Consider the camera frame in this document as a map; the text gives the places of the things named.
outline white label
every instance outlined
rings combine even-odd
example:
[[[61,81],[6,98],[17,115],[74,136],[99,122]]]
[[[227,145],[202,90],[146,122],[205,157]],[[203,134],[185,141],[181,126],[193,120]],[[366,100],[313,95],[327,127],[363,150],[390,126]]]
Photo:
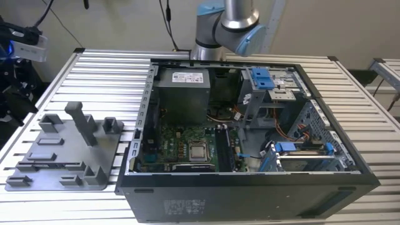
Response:
[[[266,150],[261,151],[261,155],[262,155],[262,157],[265,157],[267,155]]]
[[[173,82],[178,83],[203,83],[203,73],[181,73],[173,74]]]
[[[242,114],[238,112],[238,113],[235,114],[234,119],[235,119],[235,120],[239,120],[239,119],[241,119],[241,116],[242,116]]]
[[[282,81],[282,80],[275,80],[274,81],[278,85],[282,85],[282,84],[285,84],[286,82],[285,81]]]

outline white wall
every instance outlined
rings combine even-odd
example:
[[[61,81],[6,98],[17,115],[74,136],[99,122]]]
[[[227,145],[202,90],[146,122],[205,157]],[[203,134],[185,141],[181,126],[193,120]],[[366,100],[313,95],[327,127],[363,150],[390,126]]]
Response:
[[[173,32],[182,49],[191,49],[197,34],[197,8],[203,0],[171,0]],[[273,0],[257,0],[261,23],[267,23]],[[42,0],[0,0],[5,20],[33,26],[45,11]],[[174,46],[167,34],[158,0],[55,0],[53,9],[86,48],[170,51]],[[46,63],[35,67],[51,81],[79,44],[50,12],[41,29],[50,39]]]
[[[400,59],[400,0],[287,0],[273,54],[334,55],[347,68]]]

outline green circuit board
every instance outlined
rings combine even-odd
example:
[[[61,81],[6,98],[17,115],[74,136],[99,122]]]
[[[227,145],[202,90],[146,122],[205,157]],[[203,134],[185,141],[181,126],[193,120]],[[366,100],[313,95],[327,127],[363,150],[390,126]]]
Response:
[[[211,127],[170,127],[161,128],[161,151],[155,157],[146,157],[143,172],[165,173],[171,171],[175,164],[213,164],[219,172],[219,158],[215,146],[215,128]],[[238,132],[230,131],[231,146],[241,148]],[[190,158],[190,146],[207,146],[207,160],[194,162]],[[245,163],[238,171],[245,170]]]

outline slotted metal table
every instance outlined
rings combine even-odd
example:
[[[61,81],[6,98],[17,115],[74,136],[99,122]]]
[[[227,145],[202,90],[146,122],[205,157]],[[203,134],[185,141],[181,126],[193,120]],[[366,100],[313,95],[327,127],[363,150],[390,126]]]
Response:
[[[74,53],[38,102],[39,113],[27,116],[26,126],[17,130],[0,151],[0,222],[30,225],[138,223],[125,196],[117,196],[114,190],[123,152],[135,129],[151,58],[187,59],[189,54],[89,49]],[[229,55],[227,58],[231,61],[302,64],[382,183],[327,220],[273,221],[269,224],[400,224],[400,124],[341,62],[331,61],[329,57],[285,55],[254,55],[247,58]],[[63,110],[69,101],[82,101],[85,112],[93,114],[95,119],[113,116],[126,124],[109,187],[103,191],[89,192],[7,192],[6,179],[13,175],[15,165],[41,132],[39,119],[46,113],[58,113],[62,119],[70,118]]]
[[[400,60],[375,58],[370,70],[375,70],[400,92]]]

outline motherboard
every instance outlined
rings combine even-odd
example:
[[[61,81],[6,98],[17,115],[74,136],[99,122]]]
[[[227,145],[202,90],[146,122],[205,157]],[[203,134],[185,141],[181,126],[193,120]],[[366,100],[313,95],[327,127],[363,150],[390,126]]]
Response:
[[[238,130],[227,129],[229,135],[223,137],[217,135],[217,130],[214,127],[162,125],[161,149],[145,155],[142,172],[221,172],[222,167],[245,172],[246,163],[238,156],[242,151]]]

